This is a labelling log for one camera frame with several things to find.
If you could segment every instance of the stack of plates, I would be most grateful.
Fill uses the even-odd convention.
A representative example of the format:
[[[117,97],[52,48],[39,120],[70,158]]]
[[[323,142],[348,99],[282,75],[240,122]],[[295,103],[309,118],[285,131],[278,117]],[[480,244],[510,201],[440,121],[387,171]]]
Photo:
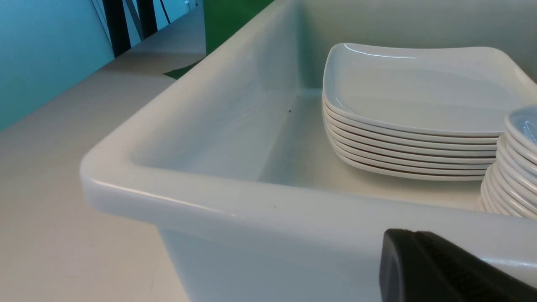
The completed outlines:
[[[503,119],[534,102],[535,84],[493,48],[332,48],[323,120],[337,156],[380,174],[483,179]]]
[[[537,106],[513,111],[498,139],[497,162],[481,184],[478,210],[537,218]]]

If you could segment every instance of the white square plate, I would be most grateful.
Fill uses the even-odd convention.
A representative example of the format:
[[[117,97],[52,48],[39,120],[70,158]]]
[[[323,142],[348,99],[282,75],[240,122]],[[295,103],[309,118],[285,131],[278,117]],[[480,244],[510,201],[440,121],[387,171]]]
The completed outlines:
[[[535,83],[490,47],[406,49],[337,44],[323,96],[337,114],[400,131],[499,136],[504,116],[537,100]]]

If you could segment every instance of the white countertop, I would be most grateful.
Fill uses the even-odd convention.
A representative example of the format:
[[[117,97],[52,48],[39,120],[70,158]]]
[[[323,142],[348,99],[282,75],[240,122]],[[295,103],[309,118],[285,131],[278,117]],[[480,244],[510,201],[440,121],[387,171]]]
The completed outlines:
[[[78,169],[204,56],[197,9],[0,133],[1,301],[187,301],[156,228],[91,209]]]

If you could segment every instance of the white plastic bin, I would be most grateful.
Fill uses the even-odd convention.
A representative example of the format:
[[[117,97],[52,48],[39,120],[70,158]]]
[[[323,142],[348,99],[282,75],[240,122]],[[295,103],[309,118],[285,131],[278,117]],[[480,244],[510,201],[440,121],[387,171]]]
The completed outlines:
[[[156,225],[191,302],[380,301],[392,227],[436,232],[537,286],[536,221],[453,209],[474,208],[479,182],[348,167],[320,103],[340,42],[490,46],[535,79],[536,15],[526,0],[275,0],[88,153],[86,198]]]

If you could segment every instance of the green panel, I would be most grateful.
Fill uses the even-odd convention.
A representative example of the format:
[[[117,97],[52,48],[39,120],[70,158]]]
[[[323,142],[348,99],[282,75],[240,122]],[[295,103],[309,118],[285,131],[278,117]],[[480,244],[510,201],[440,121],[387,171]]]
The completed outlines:
[[[205,0],[205,43],[210,54],[273,0]]]

